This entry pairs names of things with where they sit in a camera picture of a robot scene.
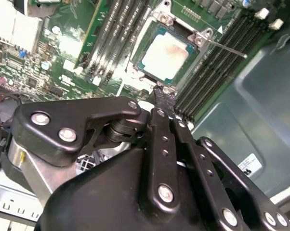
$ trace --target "blue component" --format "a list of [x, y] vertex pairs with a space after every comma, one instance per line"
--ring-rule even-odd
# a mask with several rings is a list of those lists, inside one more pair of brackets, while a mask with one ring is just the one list
[[24, 58], [26, 56], [26, 51], [20, 51], [19, 57]]
[[250, 5], [250, 0], [243, 0], [242, 5], [248, 7]]

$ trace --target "metal lever arm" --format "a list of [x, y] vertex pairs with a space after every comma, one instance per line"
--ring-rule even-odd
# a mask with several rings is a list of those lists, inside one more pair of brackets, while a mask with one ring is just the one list
[[[47, 116], [49, 122], [33, 122], [32, 116], [37, 113]], [[137, 103], [127, 97], [23, 104], [16, 109], [12, 135], [28, 152], [63, 167], [74, 163], [78, 155], [94, 150], [106, 123], [136, 118], [140, 113]], [[64, 128], [74, 133], [75, 140], [60, 137]]]

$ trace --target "bolt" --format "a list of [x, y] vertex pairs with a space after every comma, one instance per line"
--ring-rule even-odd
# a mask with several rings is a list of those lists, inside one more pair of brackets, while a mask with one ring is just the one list
[[168, 22], [169, 18], [166, 15], [161, 15], [160, 17], [160, 21], [164, 24], [166, 24]]
[[174, 199], [174, 195], [171, 189], [165, 185], [159, 186], [158, 193], [159, 193], [160, 198], [166, 203], [170, 203]]
[[164, 117], [164, 112], [162, 110], [158, 110], [157, 112], [160, 116]]
[[50, 122], [50, 118], [43, 113], [35, 113], [31, 116], [31, 121], [37, 125], [47, 125]]
[[284, 217], [281, 214], [277, 213], [277, 218], [278, 218], [278, 221], [281, 223], [281, 225], [285, 227], [288, 225], [287, 221], [284, 219]]
[[206, 31], [206, 37], [208, 38], [210, 35], [211, 35], [211, 31], [210, 30]]
[[212, 143], [211, 143], [209, 140], [205, 140], [205, 143], [206, 143], [208, 146], [212, 147]]
[[272, 226], [276, 226], [276, 221], [272, 217], [272, 215], [270, 215], [270, 213], [265, 212], [264, 215], [265, 215], [266, 220], [268, 221], [269, 224], [271, 224]]
[[231, 226], [236, 226], [237, 225], [237, 219], [235, 215], [232, 213], [231, 210], [225, 208], [223, 210], [223, 216], [225, 220], [231, 225]]
[[59, 138], [66, 142], [73, 142], [77, 139], [77, 134], [70, 128], [63, 128], [58, 133]]
[[185, 124], [183, 123], [183, 121], [178, 121], [178, 123], [179, 123], [179, 125], [182, 127], [182, 128], [184, 128], [185, 127]]
[[136, 109], [136, 108], [137, 108], [136, 103], [133, 102], [133, 101], [130, 101], [130, 102], [128, 103], [128, 105], [129, 105], [129, 107], [132, 107], [133, 109]]

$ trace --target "white label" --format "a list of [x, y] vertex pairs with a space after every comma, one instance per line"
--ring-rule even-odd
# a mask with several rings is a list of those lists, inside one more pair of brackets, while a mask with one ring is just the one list
[[64, 69], [68, 70], [68, 71], [71, 71], [73, 72], [74, 70], [74, 63], [69, 61], [68, 59], [65, 60], [64, 62], [64, 66], [63, 66]]
[[218, 32], [219, 32], [220, 34], [223, 34], [223, 26], [220, 26], [220, 27], [219, 27]]
[[263, 166], [261, 162], [256, 158], [255, 154], [250, 154], [244, 161], [242, 161], [238, 167], [248, 177], [251, 177], [254, 173], [260, 170]]

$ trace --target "sticker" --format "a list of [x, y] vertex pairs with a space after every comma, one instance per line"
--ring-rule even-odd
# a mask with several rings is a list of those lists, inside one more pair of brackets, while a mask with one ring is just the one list
[[263, 166], [261, 162], [256, 158], [255, 154], [250, 154], [244, 161], [242, 161], [238, 167], [248, 177], [251, 177], [254, 173], [260, 170]]

